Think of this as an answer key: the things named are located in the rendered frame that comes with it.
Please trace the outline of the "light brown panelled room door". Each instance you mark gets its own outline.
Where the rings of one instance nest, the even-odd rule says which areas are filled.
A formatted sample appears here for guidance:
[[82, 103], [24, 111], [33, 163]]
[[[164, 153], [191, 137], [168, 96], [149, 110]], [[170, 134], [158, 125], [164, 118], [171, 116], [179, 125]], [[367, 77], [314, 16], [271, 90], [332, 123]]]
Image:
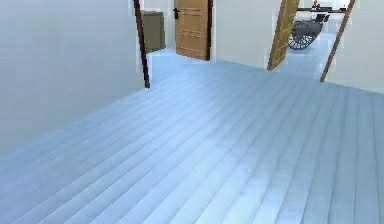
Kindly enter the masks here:
[[207, 60], [209, 0], [174, 0], [174, 8], [181, 11], [175, 19], [176, 53]]

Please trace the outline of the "olive green cupboard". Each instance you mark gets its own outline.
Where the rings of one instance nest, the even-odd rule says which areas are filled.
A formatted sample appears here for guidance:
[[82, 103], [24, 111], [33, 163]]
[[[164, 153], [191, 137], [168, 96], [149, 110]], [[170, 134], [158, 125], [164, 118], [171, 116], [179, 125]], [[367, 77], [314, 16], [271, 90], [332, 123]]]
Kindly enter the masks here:
[[142, 11], [144, 43], [147, 53], [165, 47], [165, 31], [163, 13], [158, 11]]

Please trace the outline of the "light brown open room door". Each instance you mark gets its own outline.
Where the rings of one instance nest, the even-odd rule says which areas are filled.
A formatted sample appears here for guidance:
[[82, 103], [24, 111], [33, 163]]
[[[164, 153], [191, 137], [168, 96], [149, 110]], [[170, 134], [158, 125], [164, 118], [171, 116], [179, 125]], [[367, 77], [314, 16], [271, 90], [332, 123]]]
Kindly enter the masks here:
[[268, 70], [275, 69], [285, 59], [299, 2], [300, 0], [281, 0], [267, 66]]

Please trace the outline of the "black table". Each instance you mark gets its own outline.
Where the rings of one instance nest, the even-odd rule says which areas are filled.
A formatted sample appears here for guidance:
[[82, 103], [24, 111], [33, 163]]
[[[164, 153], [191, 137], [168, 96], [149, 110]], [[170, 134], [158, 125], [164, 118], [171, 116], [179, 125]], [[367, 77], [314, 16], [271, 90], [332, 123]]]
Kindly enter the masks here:
[[316, 13], [346, 13], [347, 6], [340, 8], [325, 7], [325, 6], [315, 6], [315, 7], [299, 7], [298, 12], [316, 12]]

